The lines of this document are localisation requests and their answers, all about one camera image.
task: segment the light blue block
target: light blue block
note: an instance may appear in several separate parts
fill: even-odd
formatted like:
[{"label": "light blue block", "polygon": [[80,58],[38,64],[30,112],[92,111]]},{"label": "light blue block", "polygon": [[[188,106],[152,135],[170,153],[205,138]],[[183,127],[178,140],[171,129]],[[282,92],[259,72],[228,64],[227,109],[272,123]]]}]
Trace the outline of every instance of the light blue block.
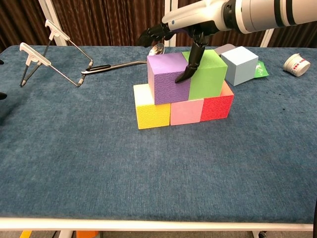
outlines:
[{"label": "light blue block", "polygon": [[220,55],[228,65],[225,79],[233,86],[254,78],[259,57],[243,46]]}]

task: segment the black cable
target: black cable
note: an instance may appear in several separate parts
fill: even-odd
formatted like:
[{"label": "black cable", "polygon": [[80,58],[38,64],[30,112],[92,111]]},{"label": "black cable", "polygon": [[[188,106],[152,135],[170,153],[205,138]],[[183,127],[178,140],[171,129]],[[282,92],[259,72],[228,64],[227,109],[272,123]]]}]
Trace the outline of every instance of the black cable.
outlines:
[{"label": "black cable", "polygon": [[54,234],[53,234],[52,238],[55,238],[56,233],[57,233],[57,231],[55,231],[55,232],[54,232]]},{"label": "black cable", "polygon": [[315,214],[314,214],[313,238],[317,238],[317,199],[316,199]]}]

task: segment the phone holder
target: phone holder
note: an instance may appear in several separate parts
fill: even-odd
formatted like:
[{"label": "phone holder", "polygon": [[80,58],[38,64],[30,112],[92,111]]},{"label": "phone holder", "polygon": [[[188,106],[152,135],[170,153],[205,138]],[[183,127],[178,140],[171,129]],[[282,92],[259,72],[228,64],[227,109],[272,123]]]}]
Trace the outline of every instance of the phone holder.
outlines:
[{"label": "phone holder", "polygon": [[[65,74],[63,74],[62,72],[60,72],[58,69],[56,69],[52,63],[47,59],[45,58],[45,55],[48,51],[48,48],[49,46],[51,45],[52,43],[52,40],[54,38],[54,36],[56,37],[62,37],[65,41],[68,41],[70,42],[76,49],[78,49],[84,56],[86,56],[90,62],[88,64],[88,68],[87,69],[90,69],[93,64],[94,64],[94,61],[93,59],[87,55],[84,51],[82,51],[77,45],[75,45],[71,40],[70,40],[70,37],[67,36],[61,29],[59,29],[56,25],[54,25],[50,20],[46,20],[45,22],[45,27],[49,27],[50,30],[51,30],[51,34],[49,36],[49,42],[48,44],[46,45],[46,48],[44,50],[44,53],[43,55],[41,55],[40,53],[38,53],[36,50],[34,50],[33,48],[31,48],[29,45],[27,45],[26,43],[22,42],[20,44],[20,51],[25,51],[26,53],[28,53],[28,57],[26,59],[26,66],[25,66],[25,70],[23,72],[23,76],[22,76],[22,79],[21,79],[21,82],[20,82],[20,87],[23,87],[26,82],[29,80],[29,78],[33,75],[33,73],[41,66],[41,65],[44,65],[44,66],[47,66],[47,67],[50,67],[52,69],[54,69],[57,73],[59,73],[60,75],[62,75],[64,78],[66,78],[69,82],[71,82],[73,85],[77,86],[77,87],[80,87],[84,80],[85,80],[85,77],[86,75],[82,75],[81,78],[79,79],[79,81],[76,83],[75,81],[71,80],[69,77],[67,77]],[[26,73],[27,73],[27,70],[31,64],[31,62],[37,62],[37,65],[33,68],[33,70],[26,76]]]}]

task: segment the brown curtain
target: brown curtain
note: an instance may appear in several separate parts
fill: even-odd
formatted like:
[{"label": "brown curtain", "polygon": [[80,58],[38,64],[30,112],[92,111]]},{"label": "brown curtain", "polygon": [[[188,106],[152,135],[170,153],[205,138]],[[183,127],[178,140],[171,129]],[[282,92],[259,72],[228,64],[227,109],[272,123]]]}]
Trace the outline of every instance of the brown curtain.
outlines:
[{"label": "brown curtain", "polygon": [[46,45],[50,30],[38,0],[0,0],[0,52],[12,45]]},{"label": "brown curtain", "polygon": [[317,22],[275,29],[268,46],[317,48]]},{"label": "brown curtain", "polygon": [[[183,7],[199,0],[178,0],[178,7]],[[227,32],[218,32],[210,37],[210,46],[222,46],[233,44],[235,46],[254,46],[261,45],[265,31],[254,32],[250,34],[240,34],[235,30]],[[178,34],[176,37],[176,46],[191,46],[193,40],[187,34]]]},{"label": "brown curtain", "polygon": [[52,0],[62,30],[77,45],[133,46],[161,22],[164,0]]}]

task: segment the table leg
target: table leg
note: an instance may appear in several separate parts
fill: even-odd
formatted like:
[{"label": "table leg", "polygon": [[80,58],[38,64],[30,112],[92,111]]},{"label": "table leg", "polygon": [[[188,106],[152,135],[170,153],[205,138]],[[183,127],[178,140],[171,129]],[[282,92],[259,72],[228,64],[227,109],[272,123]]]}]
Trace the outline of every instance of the table leg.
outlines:
[{"label": "table leg", "polygon": [[253,237],[254,238],[259,238],[259,231],[252,231]]},{"label": "table leg", "polygon": [[73,231],[60,231],[58,238],[71,238]]}]

